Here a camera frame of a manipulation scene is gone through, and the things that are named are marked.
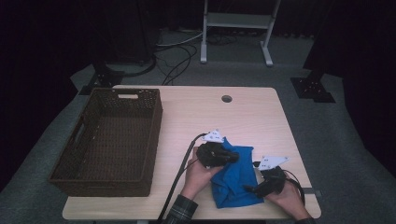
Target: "brown wicker basket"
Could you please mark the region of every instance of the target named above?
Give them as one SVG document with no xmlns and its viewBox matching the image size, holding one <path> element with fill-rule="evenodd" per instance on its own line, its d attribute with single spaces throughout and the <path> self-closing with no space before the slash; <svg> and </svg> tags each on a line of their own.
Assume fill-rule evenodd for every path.
<svg viewBox="0 0 396 224">
<path fill-rule="evenodd" d="M 162 117 L 157 89 L 94 89 L 49 182 L 68 196 L 149 196 Z"/>
</svg>

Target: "gray carpet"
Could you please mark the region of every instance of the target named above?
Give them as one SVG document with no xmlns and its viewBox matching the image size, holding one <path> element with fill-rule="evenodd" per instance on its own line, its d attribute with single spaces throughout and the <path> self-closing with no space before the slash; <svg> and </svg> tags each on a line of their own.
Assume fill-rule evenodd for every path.
<svg viewBox="0 0 396 224">
<path fill-rule="evenodd" d="M 164 33 L 163 43 L 190 37 Z M 306 77 L 302 69 L 313 44 L 309 38 L 272 37 L 269 45 L 274 67 L 263 63 L 259 37 L 237 37 L 225 46 L 208 46 L 208 63 L 199 63 L 198 53 L 174 85 L 272 87 L 285 110 L 311 183 L 321 196 L 322 216 L 318 223 L 396 223 L 396 179 L 364 148 L 347 113 L 342 79 L 325 75 L 322 84 L 335 104 L 299 99 L 291 77 Z M 183 49 L 156 54 L 166 73 L 188 55 Z M 136 72 L 146 65 L 111 65 Z M 164 74 L 156 67 L 140 77 L 125 78 L 122 84 L 161 85 Z M 79 90 L 93 74 L 91 66 L 75 73 Z M 0 194 L 0 223 L 92 223 L 67 221 L 62 217 L 66 195 L 48 182 L 50 171 L 71 133 L 88 97 L 77 95 L 37 141 L 19 171 Z M 268 223 L 292 223 L 291 220 Z"/>
</svg>

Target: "blue towel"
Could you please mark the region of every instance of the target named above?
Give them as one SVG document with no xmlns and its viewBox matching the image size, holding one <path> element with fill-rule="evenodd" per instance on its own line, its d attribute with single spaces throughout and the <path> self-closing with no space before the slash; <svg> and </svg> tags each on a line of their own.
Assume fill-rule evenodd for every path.
<svg viewBox="0 0 396 224">
<path fill-rule="evenodd" d="M 247 192 L 244 185 L 257 186 L 256 175 L 251 159 L 253 147 L 233 147 L 224 137 L 223 147 L 239 153 L 239 160 L 227 163 L 212 177 L 212 194 L 217 208 L 242 207 L 263 203 L 255 194 Z"/>
</svg>

